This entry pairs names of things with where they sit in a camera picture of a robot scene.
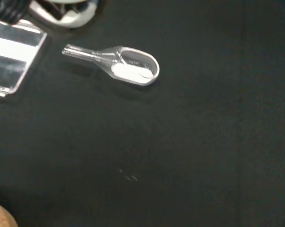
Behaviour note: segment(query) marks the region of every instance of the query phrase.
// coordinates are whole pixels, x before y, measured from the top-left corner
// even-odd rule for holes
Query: transparent plastic
[[[13,26],[0,21],[1,97],[17,91],[46,36],[26,20]]]
[[[153,83],[160,72],[159,64],[152,55],[129,47],[117,46],[93,51],[67,45],[62,53],[92,61],[112,78],[140,86]]]

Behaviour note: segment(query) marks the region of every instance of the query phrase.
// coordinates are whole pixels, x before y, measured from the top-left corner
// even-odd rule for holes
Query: clear plastic scoop
[[[92,61],[114,79],[140,86],[154,82],[160,72],[159,64],[152,55],[129,47],[117,46],[93,51],[69,44],[62,53]]]

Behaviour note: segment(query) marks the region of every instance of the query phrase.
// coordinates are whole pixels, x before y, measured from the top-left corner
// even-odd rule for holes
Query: black cable
[[[0,0],[0,20],[17,23],[26,13],[31,0]]]

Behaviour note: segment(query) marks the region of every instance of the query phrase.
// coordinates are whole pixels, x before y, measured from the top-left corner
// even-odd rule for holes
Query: white powder
[[[149,69],[122,63],[113,65],[111,70],[116,77],[122,80],[133,81],[140,84],[146,84],[154,77],[153,73]]]

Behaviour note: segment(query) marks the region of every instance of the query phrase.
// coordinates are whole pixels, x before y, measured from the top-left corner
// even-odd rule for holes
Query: black tabletop
[[[150,87],[61,55],[155,56]],[[20,227],[285,227],[285,5],[108,1],[0,101],[0,203]]]

